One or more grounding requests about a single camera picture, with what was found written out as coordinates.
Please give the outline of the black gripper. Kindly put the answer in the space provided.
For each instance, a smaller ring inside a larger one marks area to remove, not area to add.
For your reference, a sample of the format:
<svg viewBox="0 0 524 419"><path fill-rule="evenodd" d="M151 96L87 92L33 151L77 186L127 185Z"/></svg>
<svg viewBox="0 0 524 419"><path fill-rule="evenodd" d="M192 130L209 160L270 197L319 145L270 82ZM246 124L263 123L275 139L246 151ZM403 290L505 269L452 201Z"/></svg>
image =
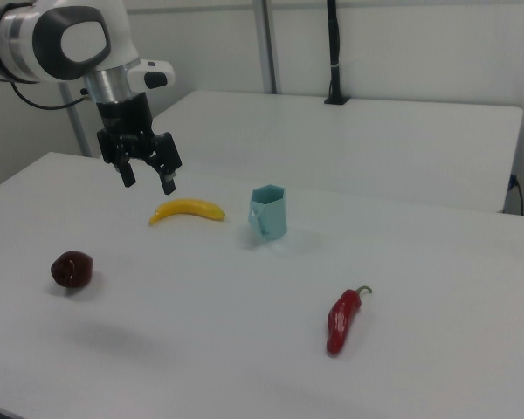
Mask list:
<svg viewBox="0 0 524 419"><path fill-rule="evenodd" d="M144 133L147 137L143 160L159 175L163 193L175 192L176 171L182 166L182 160L170 133L154 135L146 93L139 93L130 100L98 103L97 108L104 126L97 132L103 161L114 166L124 186L133 186L135 177L120 135Z"/></svg>

